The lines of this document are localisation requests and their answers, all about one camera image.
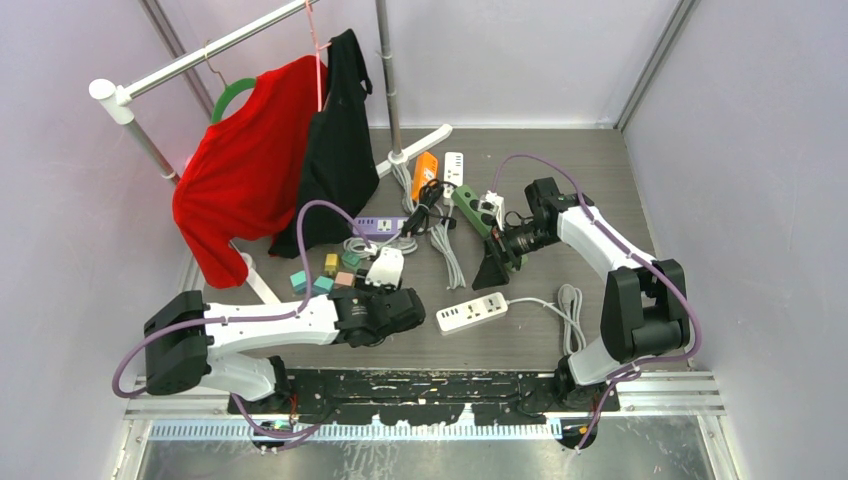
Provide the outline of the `pink plug adapter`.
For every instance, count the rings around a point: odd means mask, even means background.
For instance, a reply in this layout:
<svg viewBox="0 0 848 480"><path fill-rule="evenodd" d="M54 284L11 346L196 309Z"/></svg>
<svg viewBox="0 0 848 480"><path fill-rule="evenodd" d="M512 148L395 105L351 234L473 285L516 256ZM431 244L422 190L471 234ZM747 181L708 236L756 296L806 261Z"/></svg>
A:
<svg viewBox="0 0 848 480"><path fill-rule="evenodd" d="M340 271L334 278L335 288L353 287L356 282L356 276L351 272Z"/></svg>

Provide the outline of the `white power strip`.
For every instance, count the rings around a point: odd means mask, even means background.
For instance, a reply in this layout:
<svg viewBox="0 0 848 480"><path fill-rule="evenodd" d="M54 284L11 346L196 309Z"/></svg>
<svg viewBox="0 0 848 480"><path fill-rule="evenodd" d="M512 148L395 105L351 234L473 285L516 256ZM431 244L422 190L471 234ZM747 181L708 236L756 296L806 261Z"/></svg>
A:
<svg viewBox="0 0 848 480"><path fill-rule="evenodd" d="M439 310L436 322L442 335L450 335L501 318L507 311L507 300L495 292Z"/></svg>
<svg viewBox="0 0 848 480"><path fill-rule="evenodd" d="M464 154L461 152L446 152L444 156L443 182L445 189L443 200L446 204L452 202L453 191L464 184Z"/></svg>

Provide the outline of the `green power strip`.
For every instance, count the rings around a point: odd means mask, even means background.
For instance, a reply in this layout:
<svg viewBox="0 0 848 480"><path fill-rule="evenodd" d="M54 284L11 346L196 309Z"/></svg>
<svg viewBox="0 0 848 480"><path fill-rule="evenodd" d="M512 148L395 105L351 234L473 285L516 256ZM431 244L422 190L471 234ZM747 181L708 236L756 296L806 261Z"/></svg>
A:
<svg viewBox="0 0 848 480"><path fill-rule="evenodd" d="M490 235L492 227L483 223L477 211L478 201L481 196L483 195L477 195L468 185L462 185L453 191L452 201L480 237L485 239ZM501 230L505 230L508 226L509 224L505 221L504 217L504 227Z"/></svg>

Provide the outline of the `green adapter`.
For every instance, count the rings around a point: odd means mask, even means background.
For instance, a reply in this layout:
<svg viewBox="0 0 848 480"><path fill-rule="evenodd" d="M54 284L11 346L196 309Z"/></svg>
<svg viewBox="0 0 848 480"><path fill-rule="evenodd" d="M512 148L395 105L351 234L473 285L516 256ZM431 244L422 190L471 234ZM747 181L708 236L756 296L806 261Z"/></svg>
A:
<svg viewBox="0 0 848 480"><path fill-rule="evenodd" d="M362 258L356 252L346 251L341 256L342 264L351 270L357 270L360 268Z"/></svg>

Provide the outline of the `yellow plug adapter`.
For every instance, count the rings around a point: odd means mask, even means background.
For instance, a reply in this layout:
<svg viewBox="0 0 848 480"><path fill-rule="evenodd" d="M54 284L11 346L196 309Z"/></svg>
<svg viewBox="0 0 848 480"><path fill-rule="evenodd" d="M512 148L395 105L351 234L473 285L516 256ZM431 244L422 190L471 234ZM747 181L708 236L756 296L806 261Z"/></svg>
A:
<svg viewBox="0 0 848 480"><path fill-rule="evenodd" d="M340 257L336 253L328 253L325 256L323 274L327 277L335 277L339 271Z"/></svg>

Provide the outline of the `purple power strip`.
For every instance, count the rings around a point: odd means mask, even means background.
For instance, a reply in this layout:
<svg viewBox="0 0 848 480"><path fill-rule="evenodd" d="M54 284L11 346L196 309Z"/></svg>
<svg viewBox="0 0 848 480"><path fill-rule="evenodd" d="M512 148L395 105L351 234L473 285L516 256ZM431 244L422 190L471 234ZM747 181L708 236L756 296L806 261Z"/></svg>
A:
<svg viewBox="0 0 848 480"><path fill-rule="evenodd" d="M355 224L372 241L386 241L397 235L406 222L402 216L390 217L357 217Z"/></svg>

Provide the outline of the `orange power strip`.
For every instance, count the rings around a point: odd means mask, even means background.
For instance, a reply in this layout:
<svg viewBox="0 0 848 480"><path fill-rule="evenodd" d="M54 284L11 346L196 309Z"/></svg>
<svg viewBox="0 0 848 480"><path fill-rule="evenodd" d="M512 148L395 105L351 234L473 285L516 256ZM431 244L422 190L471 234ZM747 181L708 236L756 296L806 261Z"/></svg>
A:
<svg viewBox="0 0 848 480"><path fill-rule="evenodd" d="M419 201L421 189L438 177L438 171L439 160L436 156L425 151L417 157L410 191L410 198L413 202Z"/></svg>

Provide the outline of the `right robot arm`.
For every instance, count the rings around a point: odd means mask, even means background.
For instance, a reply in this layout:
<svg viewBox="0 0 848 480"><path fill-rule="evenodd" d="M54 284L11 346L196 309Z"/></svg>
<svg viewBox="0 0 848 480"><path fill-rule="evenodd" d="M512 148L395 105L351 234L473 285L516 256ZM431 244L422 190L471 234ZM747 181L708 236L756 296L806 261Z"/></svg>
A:
<svg viewBox="0 0 848 480"><path fill-rule="evenodd" d="M685 276L674 260L658 261L612 228L585 195L564 194L551 178L528 185L530 215L516 225L506 220L500 197L464 193L488 232L475 290L506 285L523 256L555 243L578 252L605 285L600 336L558 363L552 393L567 410L582 409L594 388L637 360L685 347L691 323L684 307Z"/></svg>

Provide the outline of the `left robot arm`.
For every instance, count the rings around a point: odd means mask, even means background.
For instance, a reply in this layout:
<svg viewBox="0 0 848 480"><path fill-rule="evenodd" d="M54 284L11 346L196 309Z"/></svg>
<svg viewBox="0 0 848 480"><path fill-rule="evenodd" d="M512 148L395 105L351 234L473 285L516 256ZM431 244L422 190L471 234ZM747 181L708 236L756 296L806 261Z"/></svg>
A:
<svg viewBox="0 0 848 480"><path fill-rule="evenodd" d="M284 363L249 351L287 345L373 346L412 330L426 317L412 288L342 288L307 304L230 305L204 301L198 290L175 296L144 325L146 391L154 396L197 386L234 393L265 411L285 409L292 397Z"/></svg>

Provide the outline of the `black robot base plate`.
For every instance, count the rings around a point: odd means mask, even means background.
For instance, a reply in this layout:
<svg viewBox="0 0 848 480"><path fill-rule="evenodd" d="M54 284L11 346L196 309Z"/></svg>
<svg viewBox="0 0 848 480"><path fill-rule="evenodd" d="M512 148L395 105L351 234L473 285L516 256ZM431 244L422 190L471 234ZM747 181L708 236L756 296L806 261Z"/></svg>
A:
<svg viewBox="0 0 848 480"><path fill-rule="evenodd" d="M579 386L562 370L283 369L206 385L235 392L251 415L351 426L451 426L464 412L475 426L535 425L619 408L607 383Z"/></svg>

